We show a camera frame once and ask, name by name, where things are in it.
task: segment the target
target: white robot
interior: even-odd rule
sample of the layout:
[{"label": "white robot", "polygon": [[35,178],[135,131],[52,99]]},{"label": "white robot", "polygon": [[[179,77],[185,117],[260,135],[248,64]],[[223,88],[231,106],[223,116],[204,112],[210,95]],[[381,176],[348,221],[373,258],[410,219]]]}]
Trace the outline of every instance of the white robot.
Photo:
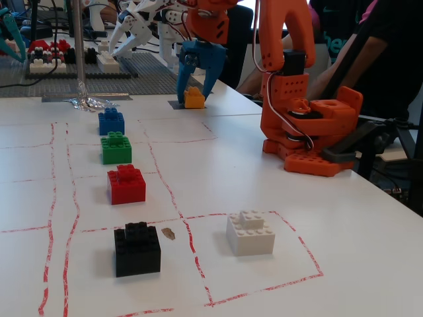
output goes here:
[{"label": "white robot", "polygon": [[[178,65],[178,60],[175,55],[172,55],[172,44],[185,40],[178,30],[185,10],[186,7],[175,3],[174,0],[142,0],[138,5],[132,1],[129,2],[118,17],[110,39],[109,52],[112,56],[119,56],[132,48],[146,45],[153,36],[149,27],[156,22],[160,37],[160,56],[168,63],[169,68],[173,68]],[[157,13],[161,14],[161,20],[154,21]],[[130,32],[131,36],[115,49],[125,32]]]}]

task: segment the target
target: shirt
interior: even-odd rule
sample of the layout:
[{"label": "shirt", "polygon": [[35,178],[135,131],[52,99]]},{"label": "shirt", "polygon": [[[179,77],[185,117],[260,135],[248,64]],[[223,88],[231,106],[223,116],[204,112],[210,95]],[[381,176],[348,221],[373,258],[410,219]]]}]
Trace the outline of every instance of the shirt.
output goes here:
[{"label": "shirt", "polygon": [[334,63],[355,29],[364,21],[373,0],[310,0],[309,8],[314,28],[318,28],[327,43]]},{"label": "shirt", "polygon": [[423,0],[375,0],[365,15],[373,8],[376,16],[370,36],[384,40],[388,46],[354,89],[364,96],[362,114],[407,119],[408,106],[423,83]]}]

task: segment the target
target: lego baseplate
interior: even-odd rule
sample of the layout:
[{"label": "lego baseplate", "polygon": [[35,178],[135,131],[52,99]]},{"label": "lego baseplate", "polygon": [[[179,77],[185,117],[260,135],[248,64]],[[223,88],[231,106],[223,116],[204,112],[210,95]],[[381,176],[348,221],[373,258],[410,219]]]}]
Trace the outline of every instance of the lego baseplate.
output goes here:
[{"label": "lego baseplate", "polygon": [[[127,92],[130,95],[176,94],[177,76],[169,71],[151,53],[133,53],[131,59],[124,62],[126,69],[138,78],[130,79],[87,79],[90,94]],[[0,57],[0,86],[30,84],[33,80],[25,79],[26,64],[21,64],[10,57]],[[203,86],[191,78],[189,87]],[[31,87],[9,87],[0,89],[0,98],[43,97],[46,94],[76,94],[75,79],[44,79]]]},{"label": "lego baseplate", "polygon": [[[45,76],[46,74],[37,74],[30,72],[30,64],[26,61],[26,79],[39,79]],[[66,64],[66,73],[52,73],[50,77],[52,79],[76,79],[77,78],[77,65],[76,64]],[[103,73],[97,64],[85,64],[85,76],[87,79],[130,79],[132,74],[120,64],[120,73],[119,74],[108,74]]]}]

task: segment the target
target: black lego brick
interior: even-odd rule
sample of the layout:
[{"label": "black lego brick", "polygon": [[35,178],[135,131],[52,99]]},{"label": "black lego brick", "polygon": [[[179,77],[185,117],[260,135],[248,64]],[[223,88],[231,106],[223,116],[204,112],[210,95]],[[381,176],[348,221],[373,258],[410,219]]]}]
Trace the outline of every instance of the black lego brick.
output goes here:
[{"label": "black lego brick", "polygon": [[155,227],[128,223],[114,231],[116,277],[160,272],[161,249]]}]

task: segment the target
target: blue lego brick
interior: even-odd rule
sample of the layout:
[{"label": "blue lego brick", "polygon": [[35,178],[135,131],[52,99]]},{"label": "blue lego brick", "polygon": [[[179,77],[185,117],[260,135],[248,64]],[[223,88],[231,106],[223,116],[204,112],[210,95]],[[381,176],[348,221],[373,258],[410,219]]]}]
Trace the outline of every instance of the blue lego brick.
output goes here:
[{"label": "blue lego brick", "polygon": [[104,109],[104,113],[98,114],[98,122],[100,124],[100,135],[107,135],[109,132],[125,134],[124,116],[116,108]]}]

